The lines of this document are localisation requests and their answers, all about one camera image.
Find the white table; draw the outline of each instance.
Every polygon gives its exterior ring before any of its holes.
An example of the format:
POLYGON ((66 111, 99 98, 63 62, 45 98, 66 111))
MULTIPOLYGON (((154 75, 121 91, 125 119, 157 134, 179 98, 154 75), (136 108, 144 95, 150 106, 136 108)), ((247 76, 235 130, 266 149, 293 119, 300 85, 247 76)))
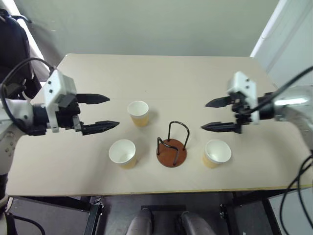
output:
MULTIPOLYGON (((58 67, 75 80, 79 93, 99 93, 111 101, 81 105, 85 124, 114 120, 120 125, 105 133, 82 136, 74 130, 20 139, 9 173, 9 195, 108 195, 128 193, 222 191, 285 188, 309 155, 296 127, 261 121, 243 127, 243 134, 214 133, 200 126, 234 121, 231 107, 205 108, 226 96, 227 81, 243 71, 257 82, 258 95, 274 91, 266 73, 249 57, 182 57, 69 54, 58 67), (127 105, 144 100, 150 106, 146 127, 133 125, 127 105), (157 137, 165 139, 170 121, 190 129, 187 159, 166 168, 156 156, 157 137), (118 139, 130 139, 137 148, 133 169, 109 160, 108 149, 118 139), (232 150, 231 160, 215 169, 201 161, 207 141, 221 139, 232 150)), ((33 100, 43 102, 41 94, 33 100)), ((171 137, 184 141, 185 129, 173 125, 171 137)), ((313 172, 303 175, 312 185, 313 172)))

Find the white paper cup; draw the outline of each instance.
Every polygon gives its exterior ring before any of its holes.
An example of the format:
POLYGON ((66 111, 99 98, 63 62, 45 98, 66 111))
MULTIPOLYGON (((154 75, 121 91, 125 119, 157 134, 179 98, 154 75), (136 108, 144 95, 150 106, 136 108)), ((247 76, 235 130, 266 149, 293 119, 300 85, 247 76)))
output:
POLYGON ((211 140, 205 145, 203 163, 209 168, 215 168, 227 162, 231 157, 231 150, 227 143, 221 140, 211 140))
POLYGON ((109 158, 122 168, 133 168, 136 164, 135 144, 129 140, 116 141, 109 149, 109 158))
POLYGON ((143 101, 133 101, 127 107, 127 111, 130 114, 134 124, 136 126, 145 126, 148 123, 149 106, 143 101))

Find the cable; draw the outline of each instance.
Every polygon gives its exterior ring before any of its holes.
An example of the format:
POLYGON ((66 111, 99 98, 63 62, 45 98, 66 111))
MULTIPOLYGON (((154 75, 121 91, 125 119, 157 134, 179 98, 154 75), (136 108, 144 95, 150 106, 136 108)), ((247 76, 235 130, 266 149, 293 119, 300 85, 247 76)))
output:
POLYGON ((31 224, 35 225, 40 230, 41 234, 45 235, 44 228, 39 223, 37 223, 36 221, 31 220, 31 219, 26 219, 26 218, 23 218, 23 217, 19 217, 17 215, 14 215, 13 218, 18 219, 18 220, 22 220, 22 221, 25 221, 25 222, 28 222, 28 223, 31 223, 31 224))
POLYGON ((47 65, 49 67, 49 70, 50 72, 52 72, 54 70, 54 67, 49 64, 47 61, 41 59, 41 58, 36 58, 36 57, 31 57, 31 58, 27 58, 23 61, 21 61, 20 63, 18 63, 10 72, 9 74, 4 78, 4 80, 1 82, 0 84, 0 99, 1 99, 1 102, 2 102, 2 106, 6 112, 6 114, 9 116, 9 118, 12 120, 12 122, 24 133, 27 133, 27 129, 26 127, 24 127, 23 124, 21 124, 20 122, 17 121, 17 119, 12 115, 10 109, 9 109, 9 106, 8 104, 6 103, 6 100, 5 100, 5 84, 9 81, 9 79, 11 77, 13 77, 15 75, 15 73, 21 69, 23 66, 25 66, 26 64, 28 64, 29 62, 31 61, 34 61, 34 60, 37 60, 37 61, 40 61, 42 63, 44 63, 45 65, 47 65))
MULTIPOLYGON (((309 160, 310 158, 313 159, 313 155, 309 156, 307 159, 309 160)), ((303 164, 301 165, 301 167, 300 167, 300 169, 299 169, 299 172, 302 171, 302 169, 303 169, 303 167, 304 167, 304 165, 305 165, 306 163, 307 163, 306 161, 303 162, 303 164)), ((298 175, 297 181, 298 181, 298 182, 297 182, 297 191, 298 191, 298 196, 299 196, 300 204, 301 204, 301 206, 302 206, 303 212, 304 212, 304 214, 305 214, 305 216, 306 216, 306 218, 307 218, 307 220, 308 220, 310 226, 313 228, 312 220, 310 219, 310 216, 309 216, 309 214, 308 214, 308 212, 307 212, 307 210, 306 210, 306 208, 305 208, 305 205, 304 205, 304 203, 303 203, 303 200, 302 200, 302 195, 301 195, 301 191, 300 191, 300 175, 298 175)))
MULTIPOLYGON (((309 156, 304 162, 308 162, 308 160, 310 159, 311 156, 309 156)), ((285 202, 285 199, 286 199, 286 196, 290 190, 290 188, 292 187, 292 185, 297 181, 298 177, 300 177, 301 175, 304 174, 304 172, 306 172, 310 167, 311 167, 311 164, 308 165, 307 167, 305 167, 304 169, 302 169, 301 171, 299 171, 298 175, 295 177, 295 179, 288 185, 288 187, 286 188, 286 191, 283 195, 283 198, 282 198, 282 202, 280 203, 280 208, 279 208, 279 220, 280 220, 280 223, 283 227, 283 230, 284 232, 286 233, 286 235, 290 235, 285 227, 285 224, 284 224, 284 221, 283 221, 283 206, 284 206, 284 202, 285 202)))
POLYGON ((289 86, 291 86, 293 83, 298 81, 301 77, 308 74, 313 70, 313 66, 308 67, 306 70, 303 70, 301 73, 299 73, 296 77, 291 79, 289 82, 287 82, 285 85, 280 87, 277 91, 273 92, 268 98, 266 98, 263 102, 261 102, 258 106, 254 107, 253 109, 240 111, 241 114, 252 114, 253 112, 261 109, 263 106, 270 103, 275 97, 280 95, 282 92, 284 92, 289 86))

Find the brown round base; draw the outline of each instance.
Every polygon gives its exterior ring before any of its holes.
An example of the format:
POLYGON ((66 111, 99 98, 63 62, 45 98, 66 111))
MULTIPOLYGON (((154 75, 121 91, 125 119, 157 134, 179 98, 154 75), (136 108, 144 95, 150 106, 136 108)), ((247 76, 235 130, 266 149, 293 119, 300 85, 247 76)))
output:
POLYGON ((160 143, 160 154, 156 155, 159 162, 166 167, 177 167, 181 165, 187 157, 187 150, 186 149, 183 150, 184 145, 175 139, 170 139, 169 141, 167 141, 166 139, 164 140, 164 143, 178 148, 179 150, 178 159, 176 164, 173 165, 177 151, 175 149, 166 147, 164 144, 160 143))

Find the cup rim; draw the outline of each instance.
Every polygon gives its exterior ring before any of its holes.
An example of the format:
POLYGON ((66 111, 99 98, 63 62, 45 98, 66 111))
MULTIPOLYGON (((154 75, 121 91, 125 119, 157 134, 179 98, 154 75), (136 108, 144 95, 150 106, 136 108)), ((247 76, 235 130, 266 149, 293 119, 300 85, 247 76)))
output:
POLYGON ((145 102, 145 101, 142 101, 142 100, 135 100, 133 102, 131 102, 128 106, 127 106, 127 112, 131 115, 131 116, 134 116, 134 117, 141 117, 141 116, 144 116, 148 113, 149 111, 149 105, 145 102), (145 108, 146 108, 146 111, 143 113, 143 114, 140 114, 140 115, 134 115, 130 112, 130 106, 133 105, 134 103, 142 103, 145 105, 145 108))
POLYGON ((120 164, 120 165, 125 165, 125 164, 127 164, 128 162, 130 162, 130 161, 134 158, 135 153, 136 153, 136 146, 135 146, 134 142, 132 142, 132 141, 130 141, 130 140, 127 140, 127 139, 117 140, 117 141, 115 141, 115 142, 110 146, 110 148, 109 148, 109 158, 110 158, 110 160, 111 160, 112 162, 114 162, 114 163, 116 163, 116 164, 120 164), (128 159, 127 161, 124 161, 124 162, 117 162, 117 161, 115 161, 115 160, 112 159, 112 157, 111 157, 111 155, 110 155, 110 152, 111 152, 112 148, 114 147, 114 145, 116 145, 118 142, 121 142, 121 141, 130 142, 130 143, 132 144, 132 147, 134 148, 134 153, 133 153, 132 157, 131 157, 130 159, 128 159))
POLYGON ((205 145, 204 152, 205 152, 206 158, 207 158, 208 160, 210 160, 210 161, 216 163, 216 164, 221 164, 221 163, 225 163, 225 162, 229 161, 230 158, 231 158, 231 154, 232 154, 232 153, 231 153, 231 148, 229 147, 229 145, 228 145, 225 141, 219 140, 219 139, 213 139, 213 140, 208 141, 208 142, 206 143, 206 145, 205 145), (207 146, 208 146, 209 143, 211 143, 211 142, 213 142, 213 141, 223 142, 223 143, 226 145, 227 149, 229 150, 229 156, 228 156, 227 160, 225 160, 225 161, 223 161, 223 162, 219 162, 219 161, 216 161, 216 160, 214 160, 214 159, 211 158, 210 154, 207 152, 207 146))

